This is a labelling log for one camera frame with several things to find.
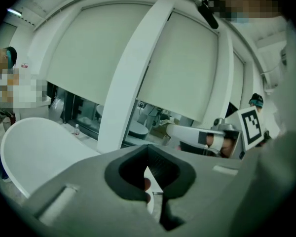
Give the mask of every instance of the roller blind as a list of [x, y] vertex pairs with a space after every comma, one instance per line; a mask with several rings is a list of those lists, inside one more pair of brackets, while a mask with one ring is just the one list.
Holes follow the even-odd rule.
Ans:
[[234, 63], [233, 84], [232, 84], [232, 92], [231, 92], [230, 102], [235, 107], [240, 109], [240, 101], [241, 101], [242, 87], [243, 87], [244, 65], [235, 53], [233, 54], [233, 63]]
[[104, 105], [123, 51], [149, 9], [112, 4], [83, 10], [57, 46], [47, 81]]
[[173, 13], [158, 40], [138, 98], [201, 122], [211, 95], [217, 36]]
[[5, 48], [10, 45], [16, 27], [7, 23], [2, 23], [0, 26], [0, 48]]

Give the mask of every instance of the fluorescent light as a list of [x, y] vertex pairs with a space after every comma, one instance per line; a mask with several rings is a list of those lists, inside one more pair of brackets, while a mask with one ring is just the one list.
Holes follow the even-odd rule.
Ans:
[[11, 13], [17, 15], [17, 16], [22, 17], [22, 13], [21, 13], [20, 11], [17, 11], [17, 10], [15, 10], [15, 9], [10, 9], [10, 8], [7, 9], [7, 11], [8, 11], [8, 12], [11, 12]]

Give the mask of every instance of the curved white surface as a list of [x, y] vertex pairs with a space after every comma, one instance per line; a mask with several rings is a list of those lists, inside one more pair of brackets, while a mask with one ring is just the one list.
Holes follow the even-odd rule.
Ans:
[[98, 105], [98, 106], [97, 106], [97, 112], [98, 112], [98, 114], [100, 114], [101, 116], [103, 115], [103, 110], [104, 110], [104, 106], [103, 106], [103, 105]]
[[131, 121], [129, 130], [139, 135], [146, 135], [149, 132], [147, 127], [134, 120]]
[[44, 118], [15, 123], [5, 133], [0, 151], [5, 171], [27, 198], [74, 163], [99, 155], [61, 125]]

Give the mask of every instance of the white column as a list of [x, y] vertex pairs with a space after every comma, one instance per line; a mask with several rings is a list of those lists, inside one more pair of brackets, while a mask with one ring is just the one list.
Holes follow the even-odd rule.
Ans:
[[209, 129], [217, 118], [225, 118], [230, 102], [233, 81], [233, 47], [228, 30], [218, 37], [218, 60], [211, 93], [203, 122], [194, 122], [193, 127]]
[[129, 40], [106, 98], [97, 150], [120, 149], [152, 52], [173, 10], [173, 0], [158, 0]]

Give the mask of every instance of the water bottle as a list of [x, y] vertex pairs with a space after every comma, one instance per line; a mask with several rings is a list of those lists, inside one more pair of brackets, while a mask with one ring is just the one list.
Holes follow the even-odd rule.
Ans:
[[80, 133], [79, 125], [76, 124], [76, 125], [75, 125], [75, 129], [74, 129], [74, 135], [75, 135], [75, 136], [78, 136], [79, 133]]

